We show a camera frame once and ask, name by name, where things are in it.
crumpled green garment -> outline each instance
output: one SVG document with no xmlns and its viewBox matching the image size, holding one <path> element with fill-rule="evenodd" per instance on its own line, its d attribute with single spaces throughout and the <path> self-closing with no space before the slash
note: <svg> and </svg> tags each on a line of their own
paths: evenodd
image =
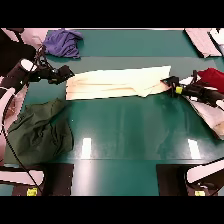
<svg viewBox="0 0 224 224">
<path fill-rule="evenodd" d="M 51 161 L 63 152 L 73 148 L 73 137 L 65 119 L 51 122 L 65 104 L 56 99 L 45 104 L 25 107 L 8 130 L 8 139 L 16 155 L 24 165 L 33 165 Z M 18 164 L 8 144 L 5 163 Z"/>
</svg>

dark red fabric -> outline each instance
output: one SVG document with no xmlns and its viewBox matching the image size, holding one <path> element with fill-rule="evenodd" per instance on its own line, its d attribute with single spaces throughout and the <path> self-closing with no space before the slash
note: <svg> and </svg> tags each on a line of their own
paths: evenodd
<svg viewBox="0 0 224 224">
<path fill-rule="evenodd" d="M 220 93 L 224 93 L 224 73 L 215 68 L 208 68 L 204 71 L 198 71 L 201 79 L 197 82 L 202 86 L 217 88 Z"/>
</svg>

blue cloth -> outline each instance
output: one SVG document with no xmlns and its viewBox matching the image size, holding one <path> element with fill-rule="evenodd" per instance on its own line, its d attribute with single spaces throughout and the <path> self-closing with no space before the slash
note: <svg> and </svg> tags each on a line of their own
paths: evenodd
<svg viewBox="0 0 224 224">
<path fill-rule="evenodd" d="M 46 54 L 80 58 L 77 42 L 82 39 L 83 36 L 80 32 L 63 28 L 52 31 L 47 35 L 43 44 L 46 46 Z"/>
</svg>

yellow label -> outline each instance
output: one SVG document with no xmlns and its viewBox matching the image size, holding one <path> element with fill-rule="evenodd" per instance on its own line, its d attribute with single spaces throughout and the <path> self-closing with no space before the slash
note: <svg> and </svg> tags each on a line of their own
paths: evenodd
<svg viewBox="0 0 224 224">
<path fill-rule="evenodd" d="M 181 86 L 177 86 L 176 87 L 176 93 L 177 94 L 181 94 L 182 93 L 183 88 Z"/>
<path fill-rule="evenodd" d="M 27 196 L 37 196 L 37 188 L 28 189 Z"/>
<path fill-rule="evenodd" d="M 205 196 L 204 191 L 195 191 L 195 196 Z"/>
</svg>

green table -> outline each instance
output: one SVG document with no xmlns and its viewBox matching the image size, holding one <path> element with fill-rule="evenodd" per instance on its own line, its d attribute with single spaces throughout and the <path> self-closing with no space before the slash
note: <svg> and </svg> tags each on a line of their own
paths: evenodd
<svg viewBox="0 0 224 224">
<path fill-rule="evenodd" d="M 224 70 L 222 58 L 198 58 L 183 31 L 81 30 L 81 60 L 48 56 L 54 67 L 67 64 L 74 73 L 171 65 L 171 75 L 188 77 L 193 69 Z M 65 83 L 32 83 L 24 105 L 65 99 Z M 69 101 L 66 116 L 74 149 L 52 162 L 74 163 L 72 195 L 158 195 L 156 164 L 203 163 L 224 156 L 204 121 L 183 98 L 166 93 Z M 91 154 L 83 159 L 83 139 Z M 192 159 L 188 139 L 197 141 L 200 160 Z M 10 194 L 3 186 L 2 194 Z"/>
</svg>

